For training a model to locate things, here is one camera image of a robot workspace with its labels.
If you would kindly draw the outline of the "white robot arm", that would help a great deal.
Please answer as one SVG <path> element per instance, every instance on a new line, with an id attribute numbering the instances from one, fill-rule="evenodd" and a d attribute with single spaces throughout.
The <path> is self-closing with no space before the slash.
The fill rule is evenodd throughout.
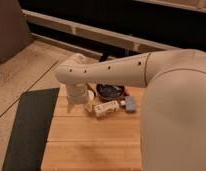
<path id="1" fill-rule="evenodd" d="M 142 87 L 143 171 L 206 171 L 206 52 L 157 51 L 88 64 L 74 54 L 56 69 L 68 101 L 84 103 L 88 83 Z"/>

